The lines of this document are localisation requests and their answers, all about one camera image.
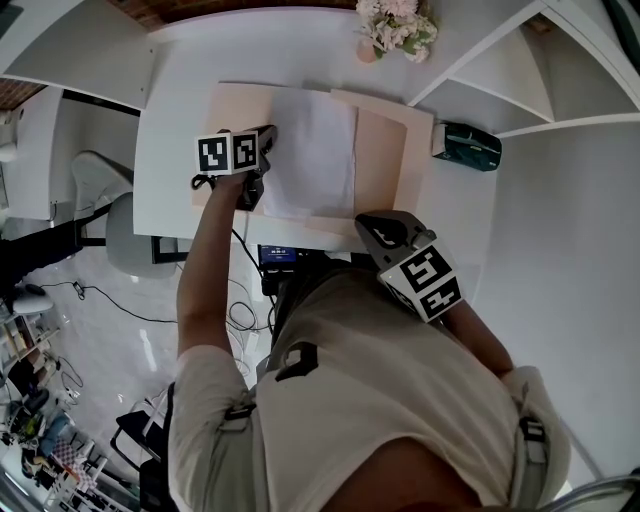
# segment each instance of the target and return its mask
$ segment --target brick wall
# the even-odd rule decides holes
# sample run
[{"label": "brick wall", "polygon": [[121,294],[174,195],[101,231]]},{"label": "brick wall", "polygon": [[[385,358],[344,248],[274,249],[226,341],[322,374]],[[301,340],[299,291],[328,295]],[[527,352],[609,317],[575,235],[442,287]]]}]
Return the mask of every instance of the brick wall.
[{"label": "brick wall", "polygon": [[[204,14],[256,7],[315,6],[354,9],[356,0],[109,0],[148,30]],[[0,79],[0,110],[13,110],[44,86]]]}]

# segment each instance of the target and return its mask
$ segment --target checkered cloth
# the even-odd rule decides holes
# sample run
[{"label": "checkered cloth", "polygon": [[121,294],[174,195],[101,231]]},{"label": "checkered cloth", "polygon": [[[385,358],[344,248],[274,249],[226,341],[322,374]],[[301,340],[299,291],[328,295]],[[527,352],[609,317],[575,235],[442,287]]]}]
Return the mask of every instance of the checkered cloth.
[{"label": "checkered cloth", "polygon": [[77,457],[76,451],[69,444],[58,439],[56,447],[53,449],[53,458],[65,470],[69,471],[72,474],[71,476],[76,477],[79,490],[85,492],[89,488],[94,488],[96,483],[82,469],[82,463],[77,460]]}]

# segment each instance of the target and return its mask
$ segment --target shirt sleeve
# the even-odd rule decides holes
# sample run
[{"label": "shirt sleeve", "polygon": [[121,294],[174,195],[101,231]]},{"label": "shirt sleeve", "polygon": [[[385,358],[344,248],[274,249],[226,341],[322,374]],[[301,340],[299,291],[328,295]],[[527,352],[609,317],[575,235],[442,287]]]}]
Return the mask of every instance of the shirt sleeve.
[{"label": "shirt sleeve", "polygon": [[169,490],[181,511],[191,511],[207,489],[218,427],[247,390],[233,357],[199,345],[178,359],[169,428]]},{"label": "shirt sleeve", "polygon": [[571,443],[560,416],[553,408],[540,370],[522,366],[502,377],[513,398],[522,402],[525,385],[527,408],[538,418],[549,441],[547,478],[538,506],[551,502],[567,480],[571,460]]}]

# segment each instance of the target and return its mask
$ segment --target flower bouquet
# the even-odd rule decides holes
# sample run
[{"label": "flower bouquet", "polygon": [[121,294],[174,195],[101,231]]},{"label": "flower bouquet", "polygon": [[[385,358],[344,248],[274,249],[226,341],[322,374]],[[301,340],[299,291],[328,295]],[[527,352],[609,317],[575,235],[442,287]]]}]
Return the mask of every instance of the flower bouquet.
[{"label": "flower bouquet", "polygon": [[395,48],[414,62],[429,56],[429,45],[438,29],[433,24],[426,0],[358,0],[356,11],[362,18],[365,36],[358,47],[364,62],[381,59]]}]

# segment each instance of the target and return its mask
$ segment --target sheet of paper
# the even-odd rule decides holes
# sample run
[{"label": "sheet of paper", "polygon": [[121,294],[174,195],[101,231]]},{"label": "sheet of paper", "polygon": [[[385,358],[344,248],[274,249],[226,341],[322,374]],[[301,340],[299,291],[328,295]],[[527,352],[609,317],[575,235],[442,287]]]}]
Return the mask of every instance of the sheet of paper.
[{"label": "sheet of paper", "polygon": [[356,109],[328,93],[283,87],[271,123],[278,140],[264,178],[265,215],[353,218]]}]

